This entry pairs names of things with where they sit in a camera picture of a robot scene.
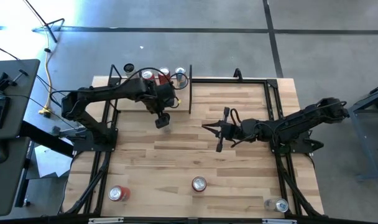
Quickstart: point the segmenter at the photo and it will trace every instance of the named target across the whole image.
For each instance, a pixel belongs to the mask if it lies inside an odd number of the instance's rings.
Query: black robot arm
[[[347,110],[343,107],[346,103],[336,98],[324,98],[314,105],[290,114],[276,121],[260,121],[257,119],[245,119],[240,126],[236,125],[232,112],[225,108],[224,119],[213,124],[205,124],[203,127],[213,132],[219,138],[217,151],[222,150],[222,140],[234,142],[232,147],[240,142],[272,141],[275,145],[286,144],[296,139],[299,134],[321,123],[339,123],[348,117]],[[234,124],[226,122],[229,111]],[[220,131],[209,127],[221,127]]]
[[[164,113],[164,109],[174,105],[176,96],[171,83],[156,85],[152,80],[133,78],[120,85],[80,88],[70,92],[62,99],[62,116],[81,123],[93,133],[97,142],[98,137],[110,136],[110,130],[106,124],[97,122],[88,114],[85,111],[86,106],[93,102],[123,98],[143,102],[151,114],[157,114],[156,127],[162,128],[170,121],[170,115]]]

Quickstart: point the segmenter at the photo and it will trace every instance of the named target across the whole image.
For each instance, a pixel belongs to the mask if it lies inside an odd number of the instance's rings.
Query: aluminum can
[[[288,210],[288,203],[282,198],[268,199],[264,202],[266,210],[285,213]]]
[[[206,190],[207,181],[204,177],[195,177],[191,182],[191,187],[195,192],[203,192]]]
[[[142,77],[146,80],[153,80],[154,81],[154,74],[152,71],[146,70],[142,72]]]
[[[178,67],[175,69],[175,73],[183,73],[186,75],[186,70],[182,67]],[[186,84],[187,84],[187,81],[186,78],[181,75],[181,74],[177,74],[177,82],[178,82],[178,87],[179,88],[183,88]]]
[[[109,199],[113,202],[127,200],[130,196],[130,190],[127,187],[114,186],[109,191]]]
[[[159,82],[160,82],[160,85],[163,85],[163,84],[166,84],[169,82],[170,80],[170,77],[171,77],[171,73],[170,73],[170,70],[167,68],[167,67],[161,67],[159,69],[161,72],[163,72],[163,74],[161,74],[159,72]]]
[[[134,65],[131,63],[126,64],[123,67],[123,69],[124,69],[124,72],[126,73],[127,78],[136,72]],[[135,74],[132,78],[139,78],[139,74],[138,73]]]

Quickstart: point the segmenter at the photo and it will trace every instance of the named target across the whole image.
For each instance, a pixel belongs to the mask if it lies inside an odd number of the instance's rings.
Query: concrete floor
[[[0,0],[0,47],[20,58],[39,58],[45,78],[44,34],[30,32],[38,21],[18,0],[10,9]],[[267,28],[262,0],[31,0],[46,21],[64,17],[67,26]],[[378,0],[269,0],[276,29],[378,29]],[[13,11],[7,17],[6,10]],[[59,90],[88,86],[94,75],[107,75],[113,63],[138,67],[193,64],[194,76],[231,76],[239,67],[245,77],[276,77],[268,34],[57,33],[49,64]],[[378,35],[276,35],[285,78],[294,78],[301,106],[334,96],[352,105],[378,86]],[[0,52],[0,60],[10,59]],[[36,82],[32,98],[43,103],[45,88]],[[25,119],[50,131],[67,128],[45,119],[30,103]],[[365,125],[378,128],[378,122]],[[325,213],[335,218],[378,222],[378,180],[356,182],[367,161],[350,120],[320,125],[313,139],[325,143],[315,153],[316,176]],[[56,214],[66,178],[36,180],[29,185],[29,208],[14,208],[7,217]]]

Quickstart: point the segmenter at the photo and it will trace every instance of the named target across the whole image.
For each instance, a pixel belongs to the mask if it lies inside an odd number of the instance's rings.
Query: black desk
[[[11,100],[4,124],[0,129],[0,141],[7,141],[7,149],[9,150],[7,161],[0,164],[0,216],[11,212],[16,192],[15,206],[21,207],[23,205],[29,184],[29,181],[26,180],[26,173],[27,163],[30,161],[30,155],[27,155],[30,140],[73,157],[71,145],[23,121],[29,102],[28,97],[30,97],[39,65],[40,61],[37,59],[0,61],[0,76],[5,72],[10,79],[13,79],[18,76],[19,69],[28,74],[28,76],[21,76],[16,81],[17,86],[10,86],[4,91]],[[22,181],[17,191],[19,179]]]

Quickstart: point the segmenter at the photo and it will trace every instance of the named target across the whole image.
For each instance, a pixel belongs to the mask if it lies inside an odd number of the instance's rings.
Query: wooden table
[[[101,85],[101,79],[95,77],[93,86]],[[294,81],[278,79],[278,84],[284,115],[298,111]],[[100,120],[103,105],[104,102],[93,103],[87,111]],[[282,213],[264,210],[265,200],[280,197],[275,157],[269,144],[244,142],[230,148],[230,142],[225,141],[223,151],[217,153],[217,139],[201,128],[202,124],[221,119],[225,106],[236,108],[241,119],[268,118],[264,88],[258,84],[193,84],[191,114],[170,112],[170,134],[155,127],[155,115],[129,111],[119,114],[118,143],[110,161],[101,215],[283,217]],[[65,209],[73,206],[88,185],[93,157],[93,152],[84,152],[73,163],[63,202]],[[314,208],[323,213],[310,159],[301,154],[292,157],[299,189]],[[208,183],[202,193],[191,189],[191,181],[198,175]],[[129,187],[130,199],[110,201],[108,192],[114,185]],[[287,192],[294,211],[292,193]],[[92,207],[95,207],[97,194],[98,188]]]

